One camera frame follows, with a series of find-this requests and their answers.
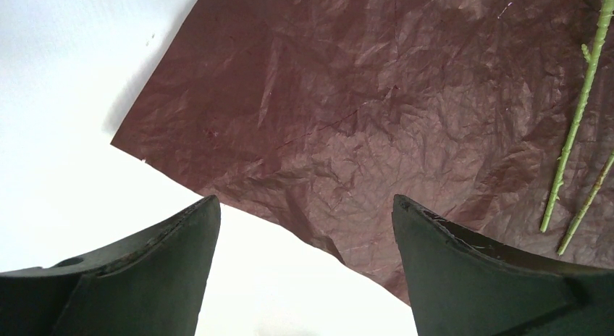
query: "green plant stem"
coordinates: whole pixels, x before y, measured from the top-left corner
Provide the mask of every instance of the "green plant stem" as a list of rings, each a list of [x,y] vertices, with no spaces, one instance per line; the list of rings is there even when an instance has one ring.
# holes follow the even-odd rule
[[[561,242],[560,247],[558,248],[558,251],[557,251],[558,255],[563,255],[563,253],[565,253],[565,249],[567,248],[567,245],[569,245],[569,242],[571,241],[573,234],[576,233],[576,230],[578,229],[578,226],[580,225],[582,218],[584,218],[586,211],[589,210],[589,207],[591,206],[591,203],[593,202],[594,197],[597,195],[597,192],[599,192],[599,189],[601,188],[601,185],[603,184],[603,180],[605,180],[605,177],[610,171],[610,168],[612,168],[612,164],[614,164],[614,151],[612,151],[612,153],[610,154],[610,157],[607,158],[607,161],[603,165],[603,168],[601,169],[599,176],[597,176],[597,180],[595,181],[595,184],[593,184],[591,192],[589,193],[589,197],[586,198],[586,201],[582,205],[580,212],[573,218],[573,220],[571,221],[571,224],[569,224],[567,233],[565,234],[565,237],[563,238],[563,241]]]
[[[599,56],[601,55],[601,49],[605,42],[605,35],[607,34],[607,28],[610,25],[610,19],[613,11],[614,0],[603,0],[599,22],[597,23],[597,33],[595,34],[593,41],[593,49],[589,56],[589,66],[586,70],[584,85],[582,86],[582,90],[580,92],[580,99],[578,102],[578,107],[576,108],[576,113],[573,116],[571,129],[569,130],[567,140],[565,141],[565,145],[563,146],[563,150],[561,151],[561,155],[559,157],[558,169],[555,175],[554,183],[552,184],[548,204],[546,205],[542,226],[540,227],[542,232],[546,232],[548,229],[548,223],[550,222],[550,217],[552,216],[552,210],[555,208],[555,203],[558,200],[558,191],[563,185],[563,173],[565,172],[565,166],[567,164],[567,160],[569,159],[573,142],[576,139],[576,133],[578,132],[580,120],[582,120],[582,115],[584,114],[584,108],[586,108],[586,103],[589,101],[589,94],[591,92],[595,73],[597,72]]]

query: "wrinkled brown paper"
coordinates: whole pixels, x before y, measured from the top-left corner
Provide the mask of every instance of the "wrinkled brown paper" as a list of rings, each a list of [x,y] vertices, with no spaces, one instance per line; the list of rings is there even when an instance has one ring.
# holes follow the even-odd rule
[[[610,31],[542,234],[600,5],[198,0],[113,145],[282,225],[407,302],[396,193],[557,258],[614,148]],[[613,187],[614,176],[559,259],[614,267]]]

